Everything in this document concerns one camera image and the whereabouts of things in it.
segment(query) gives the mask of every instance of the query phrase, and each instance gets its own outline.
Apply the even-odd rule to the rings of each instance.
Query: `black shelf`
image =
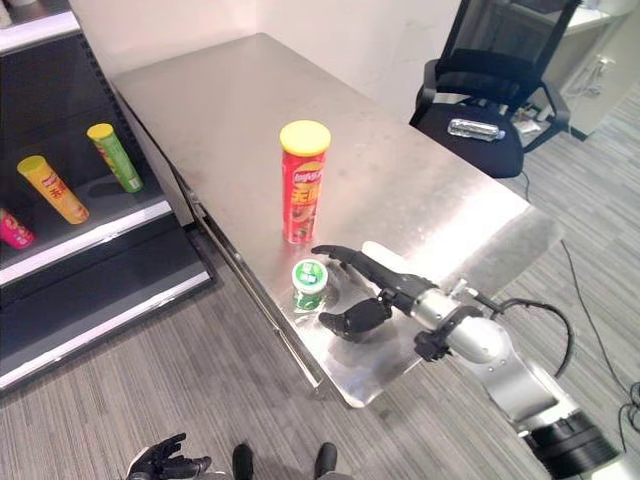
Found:
[[[111,174],[76,187],[90,215],[80,225],[67,223],[44,199],[11,212],[36,241],[24,250],[0,246],[0,286],[170,213],[155,177],[144,175],[143,182],[138,193],[125,192]]]
[[[0,390],[209,280],[174,228],[0,312]]]

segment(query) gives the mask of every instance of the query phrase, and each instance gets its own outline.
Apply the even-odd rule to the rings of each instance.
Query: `pringles can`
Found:
[[[113,126],[109,123],[98,123],[87,130],[87,136],[116,176],[122,188],[128,193],[140,191],[143,187],[142,180],[133,167],[129,155],[122,147]]]
[[[282,217],[284,238],[307,243],[313,238],[329,129],[312,120],[298,120],[280,131],[282,144]]]
[[[16,218],[0,208],[0,240],[19,250],[31,245],[36,237]]]
[[[80,203],[42,155],[32,155],[22,160],[18,164],[18,172],[29,180],[67,222],[77,225],[89,218],[89,210]]]

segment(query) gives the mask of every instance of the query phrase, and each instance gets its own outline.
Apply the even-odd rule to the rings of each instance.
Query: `chair seat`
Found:
[[[505,137],[489,143],[451,135],[447,132],[447,127],[453,118],[496,125],[505,131]],[[416,128],[493,178],[516,177],[522,172],[524,151],[518,131],[507,118],[495,111],[434,103]]]

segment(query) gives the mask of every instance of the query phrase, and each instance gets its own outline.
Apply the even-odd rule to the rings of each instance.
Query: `yellow can lid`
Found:
[[[34,170],[46,165],[47,160],[42,155],[31,155],[30,157],[24,158],[18,164],[18,172],[22,175],[27,175]]]
[[[113,134],[113,127],[110,123],[96,123],[87,130],[87,136],[91,140],[102,140]]]
[[[319,122],[298,120],[280,130],[282,148],[298,157],[313,157],[324,152],[331,144],[331,132]]]

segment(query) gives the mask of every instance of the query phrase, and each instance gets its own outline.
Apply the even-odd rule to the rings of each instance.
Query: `yellow snack can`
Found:
[[[89,210],[65,185],[42,155],[32,155],[18,164],[18,172],[47,199],[64,219],[77,225],[89,218]]]

